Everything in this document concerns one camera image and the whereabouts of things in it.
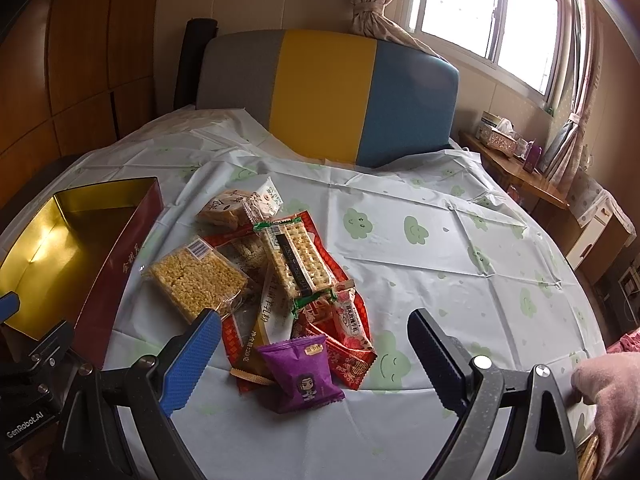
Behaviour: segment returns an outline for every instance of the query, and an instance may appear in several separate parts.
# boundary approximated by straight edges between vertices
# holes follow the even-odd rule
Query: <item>gloved hand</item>
[[[571,382],[586,404],[596,404],[598,469],[625,445],[640,422],[640,353],[606,354],[581,361]]]

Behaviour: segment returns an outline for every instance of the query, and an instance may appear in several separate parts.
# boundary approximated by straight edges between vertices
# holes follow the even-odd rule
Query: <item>snack pile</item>
[[[342,400],[332,375],[357,390],[376,359],[364,302],[309,213],[274,219],[282,199],[270,177],[254,179],[196,216],[227,232],[195,238],[146,275],[189,322],[204,308],[220,314],[241,392],[277,384],[279,413]]]

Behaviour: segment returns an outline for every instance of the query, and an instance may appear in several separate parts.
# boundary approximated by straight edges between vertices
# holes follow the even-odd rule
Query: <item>purple snack package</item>
[[[278,413],[323,406],[344,399],[331,382],[326,336],[288,339],[257,348],[284,395]]]

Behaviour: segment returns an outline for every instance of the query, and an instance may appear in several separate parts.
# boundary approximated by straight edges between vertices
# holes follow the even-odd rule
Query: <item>white plastic sheet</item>
[[[456,417],[444,410],[406,336],[415,308],[472,354],[505,368],[546,363],[569,392],[575,364],[604,353],[578,281],[548,235],[484,172],[475,153],[444,150],[380,170],[310,162],[244,110],[178,110],[60,176],[0,238],[7,251],[52,192],[157,176],[166,208],[142,245],[111,337],[106,368],[156,353],[185,322],[140,270],[203,232],[194,216],[223,189],[268,174],[282,214],[307,209],[325,247],[354,278],[378,352],[363,387],[318,410],[277,415],[260,392],[240,396],[223,346],[172,420],[208,478],[421,478]],[[476,477],[486,477],[508,412],[501,410]],[[143,473],[152,470],[132,419],[124,427]],[[569,410],[576,440],[594,408]]]

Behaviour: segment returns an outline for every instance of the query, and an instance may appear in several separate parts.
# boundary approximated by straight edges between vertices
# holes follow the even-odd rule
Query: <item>curtain tie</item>
[[[382,14],[384,10],[385,6],[376,2],[362,2],[353,6],[354,14],[359,14],[360,12],[377,12]]]

